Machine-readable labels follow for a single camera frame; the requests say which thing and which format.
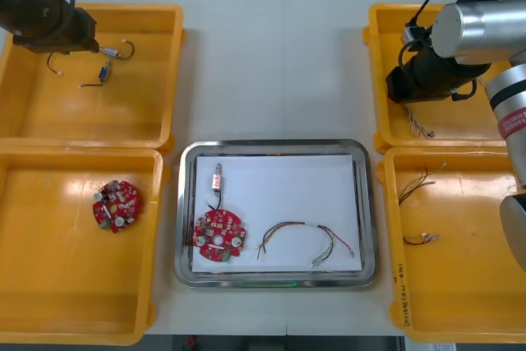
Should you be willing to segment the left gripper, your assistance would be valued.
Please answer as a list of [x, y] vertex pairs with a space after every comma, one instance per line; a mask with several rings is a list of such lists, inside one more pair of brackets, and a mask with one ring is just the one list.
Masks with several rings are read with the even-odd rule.
[[64, 27], [60, 24], [42, 37], [12, 37], [12, 43], [33, 53], [64, 53], [89, 51], [97, 53], [99, 44], [95, 39], [96, 21], [83, 8], [76, 7], [72, 18]]

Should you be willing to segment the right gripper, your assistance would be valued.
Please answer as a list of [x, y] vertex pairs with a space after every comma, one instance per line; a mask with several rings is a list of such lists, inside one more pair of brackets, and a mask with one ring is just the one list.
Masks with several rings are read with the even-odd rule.
[[416, 63], [395, 67], [385, 82], [388, 97], [397, 104], [443, 100], [450, 96], [440, 70]]

